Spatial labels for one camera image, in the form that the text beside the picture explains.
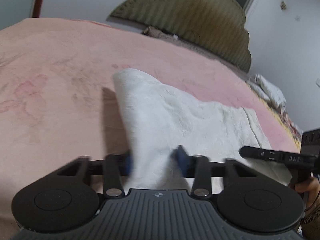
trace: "silver bolt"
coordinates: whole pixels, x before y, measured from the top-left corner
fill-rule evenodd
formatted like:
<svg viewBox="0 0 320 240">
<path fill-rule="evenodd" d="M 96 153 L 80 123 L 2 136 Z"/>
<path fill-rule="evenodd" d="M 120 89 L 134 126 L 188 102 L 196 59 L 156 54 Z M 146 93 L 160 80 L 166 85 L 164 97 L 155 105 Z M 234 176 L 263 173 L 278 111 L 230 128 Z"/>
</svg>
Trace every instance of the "silver bolt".
<svg viewBox="0 0 320 240">
<path fill-rule="evenodd" d="M 199 197 L 206 197 L 209 195 L 209 191 L 204 188 L 197 188 L 193 193 Z"/>
<path fill-rule="evenodd" d="M 122 194 L 122 191 L 118 188 L 110 188 L 106 191 L 106 194 L 110 197 L 118 197 Z"/>
</svg>

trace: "black circular base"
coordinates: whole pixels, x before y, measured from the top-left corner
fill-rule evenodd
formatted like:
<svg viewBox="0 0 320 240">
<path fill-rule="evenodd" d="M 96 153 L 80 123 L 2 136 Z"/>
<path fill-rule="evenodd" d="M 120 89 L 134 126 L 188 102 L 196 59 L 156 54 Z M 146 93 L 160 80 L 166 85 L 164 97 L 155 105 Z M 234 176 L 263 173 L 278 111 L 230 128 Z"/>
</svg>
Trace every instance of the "black circular base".
<svg viewBox="0 0 320 240">
<path fill-rule="evenodd" d="M 99 208 L 97 193 L 71 176 L 41 179 L 12 200 L 17 222 L 36 232 L 70 230 L 89 221 Z"/>
<path fill-rule="evenodd" d="M 292 189 L 271 180 L 247 178 L 218 196 L 218 210 L 235 226 L 255 232 L 279 232 L 295 226 L 304 204 Z"/>
</svg>

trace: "pink blanket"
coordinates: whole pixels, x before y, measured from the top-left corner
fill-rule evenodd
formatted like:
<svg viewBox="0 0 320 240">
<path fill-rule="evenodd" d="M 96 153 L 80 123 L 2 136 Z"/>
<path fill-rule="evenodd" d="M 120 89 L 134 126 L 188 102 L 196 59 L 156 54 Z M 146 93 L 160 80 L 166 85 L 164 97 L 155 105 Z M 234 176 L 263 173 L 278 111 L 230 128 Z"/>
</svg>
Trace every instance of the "pink blanket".
<svg viewBox="0 0 320 240">
<path fill-rule="evenodd" d="M 202 101 L 253 108 L 274 149 L 298 150 L 247 85 L 216 60 L 103 24 L 26 19 L 0 31 L 0 217 L 12 219 L 13 196 L 31 182 L 79 155 L 101 159 L 114 151 L 106 140 L 126 148 L 108 89 L 113 73 L 127 67 Z"/>
</svg>

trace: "white towel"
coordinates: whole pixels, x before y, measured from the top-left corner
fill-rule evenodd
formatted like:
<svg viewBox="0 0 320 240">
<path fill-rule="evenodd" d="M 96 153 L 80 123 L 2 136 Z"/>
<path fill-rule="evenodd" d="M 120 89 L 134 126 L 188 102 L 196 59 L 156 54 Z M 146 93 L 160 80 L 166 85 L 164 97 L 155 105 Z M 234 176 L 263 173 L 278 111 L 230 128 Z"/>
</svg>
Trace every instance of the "white towel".
<svg viewBox="0 0 320 240">
<path fill-rule="evenodd" d="M 183 179 L 170 159 L 178 145 L 183 145 L 189 155 L 205 155 L 215 162 L 230 157 L 279 182 L 290 180 L 286 168 L 248 161 L 239 155 L 238 150 L 244 145 L 270 148 L 254 110 L 201 102 L 135 69 L 124 69 L 113 80 L 133 154 L 134 168 L 126 191 L 190 189 L 192 181 Z M 213 193 L 223 189 L 221 179 L 213 178 L 212 186 Z"/>
</svg>

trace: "headboard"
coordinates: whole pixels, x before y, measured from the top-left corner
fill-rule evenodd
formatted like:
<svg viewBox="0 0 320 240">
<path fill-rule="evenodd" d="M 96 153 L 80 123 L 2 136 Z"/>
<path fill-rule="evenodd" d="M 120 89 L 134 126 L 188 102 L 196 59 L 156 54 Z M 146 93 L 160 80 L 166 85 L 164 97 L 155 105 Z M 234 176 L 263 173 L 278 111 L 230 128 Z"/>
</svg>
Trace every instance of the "headboard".
<svg viewBox="0 0 320 240">
<path fill-rule="evenodd" d="M 111 16 L 166 30 L 250 69 L 245 14 L 236 0 L 127 0 Z"/>
</svg>

